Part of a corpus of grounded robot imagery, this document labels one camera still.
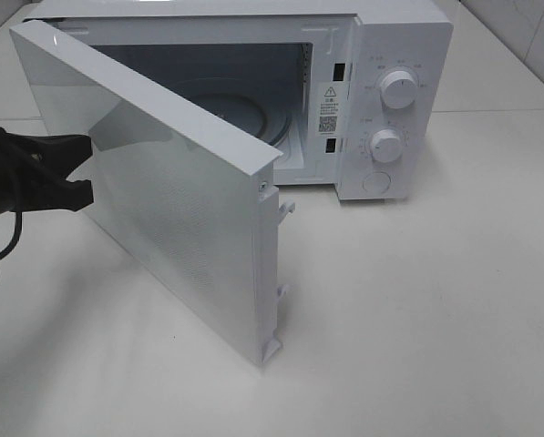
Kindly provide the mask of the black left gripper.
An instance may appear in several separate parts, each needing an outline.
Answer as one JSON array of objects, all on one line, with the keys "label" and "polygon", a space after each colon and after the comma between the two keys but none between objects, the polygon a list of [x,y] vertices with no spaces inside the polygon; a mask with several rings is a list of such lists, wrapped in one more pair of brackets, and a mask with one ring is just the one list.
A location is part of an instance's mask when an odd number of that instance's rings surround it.
[{"label": "black left gripper", "polygon": [[[66,179],[91,157],[91,138],[85,135],[39,137],[0,127],[0,215],[58,209],[77,212],[89,206],[94,202],[91,181]],[[38,175],[27,175],[27,168]]]}]

